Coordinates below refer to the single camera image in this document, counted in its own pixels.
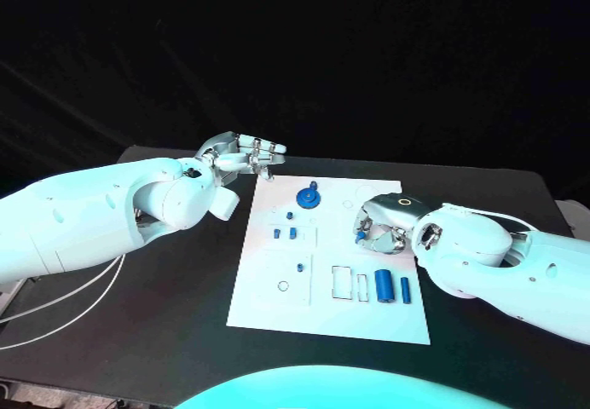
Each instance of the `robotic hand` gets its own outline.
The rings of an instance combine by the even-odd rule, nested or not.
[[[484,215],[514,220],[531,231],[510,233]],[[364,204],[354,234],[358,245],[387,254],[410,246],[419,265],[449,294],[482,298],[518,320],[590,344],[589,242],[454,204],[432,211],[397,193]]]
[[[0,200],[0,283],[107,262],[192,228],[207,211],[229,220],[240,198],[224,186],[239,173],[272,181],[286,150],[226,132],[194,158],[115,164],[25,187]]]

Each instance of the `small blue part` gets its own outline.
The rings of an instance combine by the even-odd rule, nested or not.
[[[403,303],[410,304],[410,281],[407,277],[403,277]]]
[[[376,286],[379,288],[379,301],[394,302],[394,282],[390,270],[379,270],[376,272]]]
[[[311,186],[302,189],[298,194],[298,204],[305,209],[314,209],[321,204],[321,193],[318,192],[318,183],[312,181]]]
[[[366,232],[360,232],[357,234],[357,240],[354,241],[355,244],[360,244],[360,241],[367,237],[367,233]]]

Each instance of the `table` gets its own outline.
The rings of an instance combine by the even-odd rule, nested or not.
[[[132,147],[122,162],[192,151]],[[276,173],[403,181],[406,193],[511,214],[570,235],[542,177],[487,170],[338,159],[289,158]],[[227,327],[256,178],[229,187],[242,202],[230,222],[208,215],[188,231],[129,254],[113,289],[81,321],[31,345],[0,351],[0,377],[97,395],[178,405],[214,385],[295,365],[397,372],[507,406],[588,407],[590,348],[504,315],[481,300],[451,297],[420,268],[432,345]],[[28,283],[14,310],[54,299],[100,268]],[[8,325],[0,345],[45,333],[96,300],[113,273],[76,297]]]

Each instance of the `blue object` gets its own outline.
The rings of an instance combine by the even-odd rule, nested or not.
[[[508,409],[439,383],[347,366],[289,366],[252,373],[207,389],[178,409]]]
[[[360,241],[367,237],[367,233],[366,232],[360,232],[357,234],[357,240],[354,241],[355,244],[360,243]]]
[[[379,301],[394,302],[394,283],[392,281],[390,270],[379,270],[376,272],[376,286],[379,288]]]
[[[403,277],[403,303],[410,304],[410,281],[407,277]]]
[[[305,209],[314,209],[321,204],[321,193],[318,192],[318,183],[314,181],[306,189],[298,194],[298,204]]]

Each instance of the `black curtain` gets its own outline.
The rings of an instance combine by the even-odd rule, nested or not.
[[[0,193],[226,130],[539,172],[590,205],[586,2],[11,1]]]

